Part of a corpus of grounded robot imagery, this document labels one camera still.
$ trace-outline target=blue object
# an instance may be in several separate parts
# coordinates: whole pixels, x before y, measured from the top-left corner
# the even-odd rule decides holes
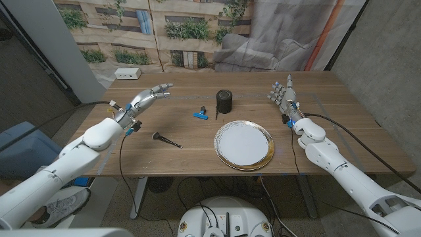
[[[200,119],[205,119],[205,120],[208,119],[207,115],[203,115],[201,113],[193,113],[193,116],[195,116],[196,118],[200,118]]]
[[[22,122],[0,134],[0,147],[32,129],[34,125]],[[50,165],[61,147],[36,130],[0,153],[0,179],[25,180],[43,165]]]
[[[80,186],[80,187],[86,187],[88,181],[89,181],[88,177],[75,178],[74,181],[73,181],[73,185],[74,186]]]
[[[136,10],[136,17],[139,21],[140,30],[143,34],[152,34],[149,13],[147,11]]]
[[[291,121],[288,121],[288,122],[287,122],[287,125],[288,125],[288,128],[292,128],[292,126],[293,126],[293,124],[292,124],[292,122],[291,122]]]
[[[127,130],[127,132],[126,132],[126,136],[129,136],[130,134],[132,134],[133,131],[134,131],[133,128],[129,128],[129,130]]]
[[[206,113],[206,107],[205,106],[202,106],[201,108],[200,108],[200,113],[193,113],[193,116],[194,117],[196,117],[196,118],[200,118],[200,119],[208,119],[208,116],[207,115],[205,115],[205,113]]]

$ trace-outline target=white sneaker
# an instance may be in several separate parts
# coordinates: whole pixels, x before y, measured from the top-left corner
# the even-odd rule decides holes
[[[47,204],[46,208],[50,215],[49,218],[42,224],[32,223],[32,225],[35,228],[48,228],[54,224],[58,224],[63,218],[80,211],[80,209],[85,206],[90,196],[91,190],[86,188],[73,196]]]

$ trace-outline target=green foliage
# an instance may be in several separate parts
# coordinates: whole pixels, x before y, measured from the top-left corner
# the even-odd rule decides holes
[[[180,53],[171,54],[171,62],[174,66],[184,67],[183,55]]]
[[[198,68],[205,68],[209,66],[208,59],[205,57],[205,54],[198,54],[197,55],[197,67]]]
[[[102,63],[105,62],[105,56],[101,50],[80,50],[82,55],[84,56],[85,60],[88,63]]]
[[[219,13],[219,17],[228,16],[232,19],[231,27],[237,25],[237,22],[243,17],[245,9],[249,5],[249,0],[228,0],[226,7]]]
[[[167,20],[165,25],[166,35],[170,39],[209,39],[209,25],[206,20],[194,21],[193,18],[187,19],[183,23],[170,22]]]
[[[86,27],[86,21],[84,20],[82,11],[63,8],[59,9],[59,12],[69,30]]]
[[[108,5],[104,5],[104,7],[108,8],[108,12],[104,13],[105,17],[102,18],[103,20],[110,21],[110,19],[112,18],[110,12],[112,12],[114,10],[113,6],[116,8],[115,9],[116,10],[116,16],[118,17],[120,22],[118,23],[116,29],[109,29],[110,32],[113,31],[113,30],[117,30],[118,27],[120,27],[121,24],[123,23],[122,17],[123,17],[123,14],[124,14],[124,8],[120,4],[121,3],[127,3],[127,0],[114,0],[114,1],[115,1],[115,3],[112,4],[112,5],[111,5],[111,3],[108,3]]]
[[[232,27],[221,26],[215,31],[215,41],[218,45],[222,43],[222,38],[232,32]]]
[[[116,57],[117,62],[119,63],[127,63],[133,65],[149,65],[151,63],[150,58],[146,55],[146,53],[130,53],[127,50],[114,50],[114,55]]]

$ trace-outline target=black cylinder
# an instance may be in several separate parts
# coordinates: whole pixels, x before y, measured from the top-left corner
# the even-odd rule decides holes
[[[216,94],[216,109],[219,113],[229,113],[232,108],[232,92],[229,90],[220,90]]]

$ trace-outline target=table leg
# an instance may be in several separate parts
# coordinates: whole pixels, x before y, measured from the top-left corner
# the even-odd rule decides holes
[[[299,175],[297,176],[298,184],[300,186],[301,193],[303,194],[305,205],[307,206],[307,211],[309,217],[312,219],[317,219],[317,209],[316,204],[314,203],[313,196],[309,192],[310,186],[309,181],[307,180],[307,176]]]
[[[132,211],[130,212],[130,218],[136,219],[140,213],[140,205],[142,203],[143,194],[146,189],[147,177],[139,179],[137,182],[136,194],[134,196],[134,204],[132,205]]]

